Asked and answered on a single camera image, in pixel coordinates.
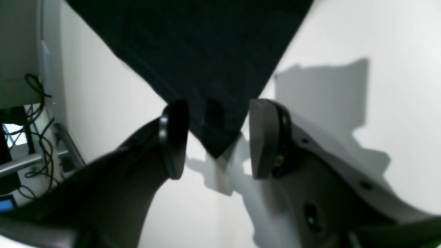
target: cable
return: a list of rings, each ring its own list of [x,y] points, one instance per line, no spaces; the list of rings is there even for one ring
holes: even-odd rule
[[[26,177],[26,178],[35,177],[35,176],[37,176],[37,175],[44,175],[44,176],[46,176],[46,177],[49,177],[49,178],[50,178],[50,181],[49,181],[49,187],[48,187],[48,189],[46,190],[46,192],[48,192],[48,191],[52,188],[53,181],[55,181],[55,182],[57,183],[57,185],[60,184],[59,181],[58,181],[57,179],[55,179],[54,176],[53,176],[53,173],[54,173],[54,161],[53,161],[53,158],[52,158],[52,155],[53,155],[53,147],[52,147],[52,144],[50,143],[50,141],[49,141],[46,137],[44,137],[44,134],[46,133],[46,131],[49,129],[50,125],[51,125],[53,122],[54,122],[54,119],[52,118],[52,119],[49,121],[49,123],[46,125],[46,127],[43,129],[43,131],[41,132],[41,134],[38,134],[38,133],[35,133],[35,132],[31,132],[31,134],[37,135],[37,136],[39,137],[39,141],[38,141],[38,143],[39,143],[39,145],[40,145],[40,147],[41,147],[41,149],[43,150],[43,153],[44,153],[43,159],[44,159],[44,164],[45,164],[45,166],[44,166],[40,171],[36,171],[36,172],[27,172],[27,173],[25,174],[25,177]],[[43,140],[49,145],[50,152],[48,152],[48,151],[46,150],[46,147],[45,147],[44,144],[43,144]]]
[[[35,80],[35,82],[38,82],[38,84],[39,84],[39,86],[40,86],[40,89],[37,89],[34,85],[32,85],[32,84],[30,83],[30,81],[29,81],[29,79],[28,79],[29,77],[31,77],[33,80]],[[43,95],[43,96],[45,96],[45,97],[47,97],[47,98],[52,98],[51,95],[48,95],[48,94],[45,94],[45,93],[44,93],[43,88],[42,88],[42,85],[41,85],[41,82],[40,82],[39,78],[38,78],[36,75],[26,74],[26,76],[25,76],[25,80],[26,80],[27,85],[29,85],[29,87],[31,87],[34,91],[38,92],[40,95]]]
[[[12,146],[9,148],[9,150],[11,151],[11,149],[14,147],[15,143],[17,142],[17,140],[20,138],[20,135],[22,135],[23,132],[19,133],[19,135],[17,136],[17,138],[14,139],[14,142],[12,143]]]
[[[25,195],[25,194],[20,190],[21,187],[27,189],[27,190],[32,194],[32,197]],[[37,196],[35,195],[35,193],[34,193],[29,187],[27,187],[27,186],[25,186],[25,185],[20,186],[17,190],[18,190],[18,192],[19,192],[24,198],[31,199],[31,200],[37,198]]]
[[[31,108],[29,108],[28,112],[26,113],[26,116],[29,115],[29,112],[31,111]],[[17,142],[17,140],[20,138],[20,135],[22,135],[23,132],[20,132],[19,135],[17,136],[17,138],[15,138],[14,142],[12,143],[11,147],[9,148],[9,151],[12,150],[12,148],[14,147],[15,143]]]
[[[29,106],[28,111],[32,111],[31,113],[34,112],[34,105],[33,105],[33,104],[31,104],[31,105]],[[26,114],[26,117],[27,117],[27,118],[31,118],[31,117],[32,117],[32,114]]]
[[[40,89],[37,89],[34,85],[31,84],[30,79],[33,79],[36,84],[38,85],[38,87]],[[26,124],[23,125],[23,127],[20,130],[14,131],[12,133],[5,133],[5,135],[16,135],[18,133],[21,133],[23,131],[25,131],[25,129],[30,126],[32,123],[35,122],[35,120],[41,115],[41,113],[43,112],[43,109],[45,107],[45,97],[52,97],[51,95],[47,95],[44,93],[43,90],[43,85],[39,82],[38,77],[32,74],[26,74],[25,76],[25,81],[26,83],[33,89],[35,90],[37,93],[39,93],[41,95],[41,99],[40,99],[40,105],[38,106],[37,110],[35,110],[34,112],[32,112],[28,117],[31,118],[31,120],[29,120]]]

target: black fabric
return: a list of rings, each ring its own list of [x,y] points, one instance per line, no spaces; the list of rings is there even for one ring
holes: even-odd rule
[[[237,137],[312,0],[67,0],[214,157]]]

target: screw hole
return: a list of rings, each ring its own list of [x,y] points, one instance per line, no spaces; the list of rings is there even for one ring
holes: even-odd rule
[[[363,189],[366,189],[366,190],[368,190],[368,191],[373,190],[372,185],[371,185],[370,183],[365,182],[365,181],[360,182],[360,186],[361,186]]]
[[[309,228],[316,233],[319,233],[323,230],[321,225],[321,217],[317,206],[313,203],[306,203],[304,207],[305,219],[308,223]]]

